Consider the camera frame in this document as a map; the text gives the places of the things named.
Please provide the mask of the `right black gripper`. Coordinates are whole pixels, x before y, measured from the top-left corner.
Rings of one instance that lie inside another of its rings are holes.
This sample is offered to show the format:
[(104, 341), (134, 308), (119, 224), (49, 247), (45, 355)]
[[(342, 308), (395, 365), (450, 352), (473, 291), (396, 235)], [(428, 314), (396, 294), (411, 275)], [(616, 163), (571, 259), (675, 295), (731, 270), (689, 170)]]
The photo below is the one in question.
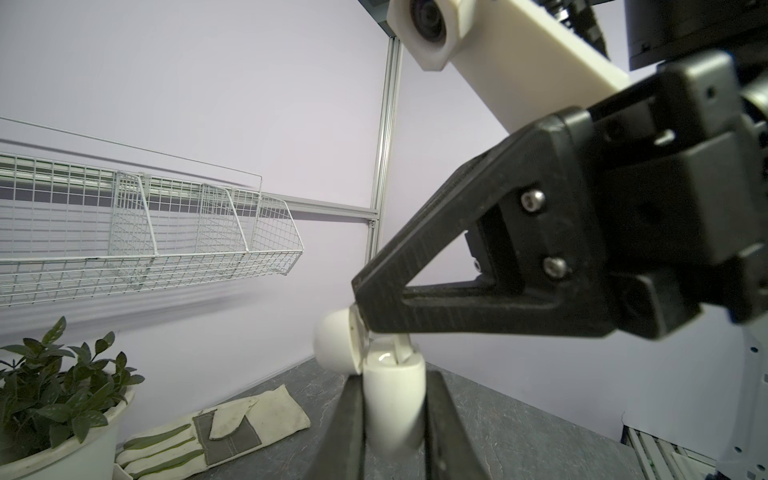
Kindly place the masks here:
[(708, 50), (589, 110), (596, 206), (620, 330), (658, 339), (706, 304), (736, 324), (767, 311), (767, 111), (734, 58)]

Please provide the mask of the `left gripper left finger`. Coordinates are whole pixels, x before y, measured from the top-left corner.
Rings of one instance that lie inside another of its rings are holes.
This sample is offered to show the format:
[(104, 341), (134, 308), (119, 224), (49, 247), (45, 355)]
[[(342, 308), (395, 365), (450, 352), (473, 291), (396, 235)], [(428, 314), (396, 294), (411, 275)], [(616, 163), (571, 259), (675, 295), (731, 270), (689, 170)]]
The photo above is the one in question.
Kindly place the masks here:
[(364, 478), (364, 412), (362, 377), (349, 376), (305, 479)]

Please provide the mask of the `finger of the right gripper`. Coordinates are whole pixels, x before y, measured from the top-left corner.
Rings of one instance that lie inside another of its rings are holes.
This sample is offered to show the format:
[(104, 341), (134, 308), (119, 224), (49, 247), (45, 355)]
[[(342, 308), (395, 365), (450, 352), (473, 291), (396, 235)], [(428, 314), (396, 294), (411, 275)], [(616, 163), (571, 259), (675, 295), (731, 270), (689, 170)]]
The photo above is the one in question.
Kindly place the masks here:
[(595, 128), (568, 108), (465, 162), (352, 282), (376, 333), (599, 338), (618, 306), (590, 191)]

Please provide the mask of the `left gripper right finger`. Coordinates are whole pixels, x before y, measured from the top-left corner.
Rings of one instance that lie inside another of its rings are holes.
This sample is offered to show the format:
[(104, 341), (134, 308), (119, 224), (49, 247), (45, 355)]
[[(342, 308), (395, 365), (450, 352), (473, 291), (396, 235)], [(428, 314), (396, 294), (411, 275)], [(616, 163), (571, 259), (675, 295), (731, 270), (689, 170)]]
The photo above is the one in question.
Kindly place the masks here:
[(462, 424), (444, 376), (426, 375), (425, 467), (427, 479), (488, 479)]

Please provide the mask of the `white earbud charging case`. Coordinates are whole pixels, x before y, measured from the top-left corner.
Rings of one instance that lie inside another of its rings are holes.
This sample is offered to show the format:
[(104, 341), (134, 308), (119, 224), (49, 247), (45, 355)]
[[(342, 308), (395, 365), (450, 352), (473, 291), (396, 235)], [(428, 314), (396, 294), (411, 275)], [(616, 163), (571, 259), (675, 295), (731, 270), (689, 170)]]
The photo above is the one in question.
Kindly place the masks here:
[(408, 334), (370, 333), (352, 305), (317, 324), (313, 348), (324, 369), (362, 381), (365, 437), (376, 454), (404, 457), (420, 447), (426, 362)]

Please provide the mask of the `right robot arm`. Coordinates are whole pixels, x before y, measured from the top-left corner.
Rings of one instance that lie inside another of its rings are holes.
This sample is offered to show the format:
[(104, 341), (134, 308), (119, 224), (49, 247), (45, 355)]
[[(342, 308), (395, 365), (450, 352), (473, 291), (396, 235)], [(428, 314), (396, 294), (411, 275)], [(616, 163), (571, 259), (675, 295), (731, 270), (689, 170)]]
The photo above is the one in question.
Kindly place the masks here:
[(393, 1), (507, 130), (353, 279), (368, 330), (663, 338), (705, 304), (745, 335), (719, 479), (767, 475), (767, 5), (629, 1), (632, 83), (587, 1)]

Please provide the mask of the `beige gardening glove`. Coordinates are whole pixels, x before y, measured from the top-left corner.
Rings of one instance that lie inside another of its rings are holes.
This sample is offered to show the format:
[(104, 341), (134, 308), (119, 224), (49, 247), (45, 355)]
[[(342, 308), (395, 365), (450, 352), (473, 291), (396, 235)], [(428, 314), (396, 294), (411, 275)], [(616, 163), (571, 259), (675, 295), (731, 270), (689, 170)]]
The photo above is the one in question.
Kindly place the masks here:
[(132, 479), (187, 479), (311, 426), (284, 385), (130, 437), (116, 463)]

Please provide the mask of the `potted green plant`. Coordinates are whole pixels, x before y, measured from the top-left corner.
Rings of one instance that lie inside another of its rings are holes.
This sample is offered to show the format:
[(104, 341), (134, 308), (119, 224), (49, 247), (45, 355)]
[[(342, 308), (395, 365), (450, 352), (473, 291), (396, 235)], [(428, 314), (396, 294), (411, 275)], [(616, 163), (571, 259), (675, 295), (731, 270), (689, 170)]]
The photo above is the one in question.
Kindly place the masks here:
[(1, 348), (1, 476), (110, 479), (121, 418), (143, 376), (108, 332), (65, 345), (60, 317), (39, 338)]

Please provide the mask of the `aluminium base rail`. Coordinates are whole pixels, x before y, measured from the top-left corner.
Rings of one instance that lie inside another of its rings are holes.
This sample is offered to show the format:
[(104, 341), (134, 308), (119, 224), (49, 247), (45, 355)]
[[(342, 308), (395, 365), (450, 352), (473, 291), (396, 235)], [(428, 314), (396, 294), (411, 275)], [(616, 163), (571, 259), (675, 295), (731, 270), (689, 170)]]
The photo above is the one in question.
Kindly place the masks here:
[(706, 480), (717, 473), (713, 459), (629, 426), (621, 443), (635, 452), (646, 479)]

